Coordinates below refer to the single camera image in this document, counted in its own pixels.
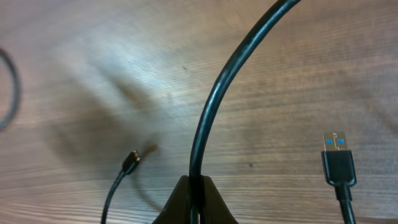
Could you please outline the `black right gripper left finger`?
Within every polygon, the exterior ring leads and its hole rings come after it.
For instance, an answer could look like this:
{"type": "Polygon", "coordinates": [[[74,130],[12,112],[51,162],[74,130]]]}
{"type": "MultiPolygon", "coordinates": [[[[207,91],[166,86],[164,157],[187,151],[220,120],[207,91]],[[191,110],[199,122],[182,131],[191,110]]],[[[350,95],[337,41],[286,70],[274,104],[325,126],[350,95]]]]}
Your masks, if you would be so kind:
{"type": "Polygon", "coordinates": [[[190,181],[181,176],[153,224],[190,224],[190,181]]]}

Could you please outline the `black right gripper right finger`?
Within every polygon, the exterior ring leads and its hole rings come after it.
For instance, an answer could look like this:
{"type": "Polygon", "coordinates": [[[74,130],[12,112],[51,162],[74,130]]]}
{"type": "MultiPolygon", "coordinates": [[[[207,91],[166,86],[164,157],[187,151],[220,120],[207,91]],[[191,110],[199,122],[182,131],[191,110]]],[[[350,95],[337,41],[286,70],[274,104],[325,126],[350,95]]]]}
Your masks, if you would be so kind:
{"type": "Polygon", "coordinates": [[[218,192],[214,182],[208,176],[202,177],[200,196],[200,223],[202,224],[238,224],[218,192]]]}

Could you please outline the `black cable small plug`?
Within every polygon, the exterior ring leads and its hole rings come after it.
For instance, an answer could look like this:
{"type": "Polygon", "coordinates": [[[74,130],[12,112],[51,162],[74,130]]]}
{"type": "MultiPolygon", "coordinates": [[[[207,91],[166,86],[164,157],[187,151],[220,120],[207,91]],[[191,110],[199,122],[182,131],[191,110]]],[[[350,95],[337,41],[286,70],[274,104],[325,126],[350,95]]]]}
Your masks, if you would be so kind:
{"type": "MultiPolygon", "coordinates": [[[[190,224],[200,223],[201,167],[206,143],[223,97],[247,59],[278,21],[300,0],[278,0],[257,21],[239,44],[221,70],[206,100],[198,122],[190,153],[190,224]]],[[[321,153],[325,181],[335,190],[345,224],[355,224],[351,187],[357,183],[352,152],[347,147],[346,135],[342,131],[323,134],[324,150],[321,153]]]]}

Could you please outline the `black cable gold plug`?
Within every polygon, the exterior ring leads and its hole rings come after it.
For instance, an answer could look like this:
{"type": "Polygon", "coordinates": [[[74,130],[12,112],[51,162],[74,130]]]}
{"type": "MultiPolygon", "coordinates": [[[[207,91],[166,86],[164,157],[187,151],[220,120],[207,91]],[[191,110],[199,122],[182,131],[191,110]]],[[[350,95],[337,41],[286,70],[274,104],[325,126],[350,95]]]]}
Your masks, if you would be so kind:
{"type": "Polygon", "coordinates": [[[1,120],[1,131],[3,129],[6,129],[12,122],[12,120],[15,118],[19,105],[21,102],[21,82],[19,78],[19,72],[18,69],[15,65],[15,63],[12,60],[12,57],[4,50],[1,49],[1,60],[5,63],[9,75],[11,78],[11,83],[12,83],[12,98],[11,98],[11,103],[10,107],[1,120]]]}

